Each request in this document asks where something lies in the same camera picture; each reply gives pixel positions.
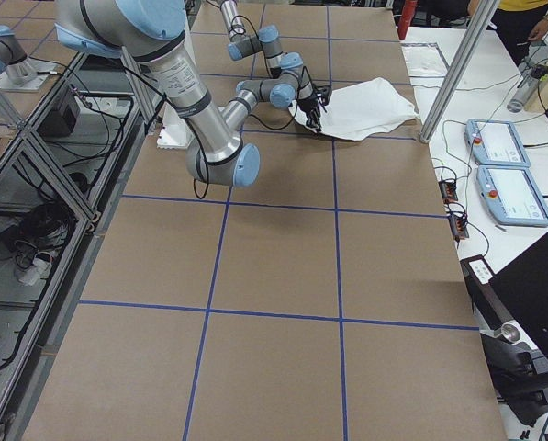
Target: person's arm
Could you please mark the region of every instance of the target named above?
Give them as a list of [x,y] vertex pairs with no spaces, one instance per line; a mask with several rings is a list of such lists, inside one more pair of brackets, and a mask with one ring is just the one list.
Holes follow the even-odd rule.
[[469,5],[467,5],[467,13],[469,14],[469,17],[474,15],[478,5],[479,0],[470,0]]
[[529,35],[529,41],[540,41],[548,32],[548,11],[545,17],[535,25]]

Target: person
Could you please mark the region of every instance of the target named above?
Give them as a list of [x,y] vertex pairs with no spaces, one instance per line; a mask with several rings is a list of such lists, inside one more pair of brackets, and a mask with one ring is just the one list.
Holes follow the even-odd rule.
[[[479,2],[470,0],[467,7],[470,16]],[[548,32],[548,0],[501,0],[492,23],[512,61],[518,66],[529,54],[531,42],[542,40]]]

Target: black screen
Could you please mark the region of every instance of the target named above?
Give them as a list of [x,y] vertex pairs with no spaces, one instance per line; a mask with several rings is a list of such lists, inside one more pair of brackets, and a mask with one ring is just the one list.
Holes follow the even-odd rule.
[[490,285],[548,357],[548,232],[494,275]]

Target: black chair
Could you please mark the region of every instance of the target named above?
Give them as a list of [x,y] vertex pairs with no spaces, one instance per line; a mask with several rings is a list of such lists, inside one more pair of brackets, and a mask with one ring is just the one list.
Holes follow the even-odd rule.
[[446,28],[450,22],[468,16],[468,5],[469,0],[426,0],[426,25],[430,27],[435,16],[439,19],[439,26]]

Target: label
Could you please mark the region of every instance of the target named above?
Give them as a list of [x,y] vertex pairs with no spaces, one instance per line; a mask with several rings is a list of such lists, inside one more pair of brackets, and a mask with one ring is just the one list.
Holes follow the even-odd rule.
[[183,96],[200,83],[194,67],[186,60],[180,60],[171,68],[154,75],[170,97]]
[[494,276],[490,272],[490,270],[487,269],[486,263],[483,260],[474,260],[470,262],[469,265],[474,270],[474,273],[477,276],[477,279],[480,281],[482,285],[485,285],[487,282],[490,281],[490,278]]

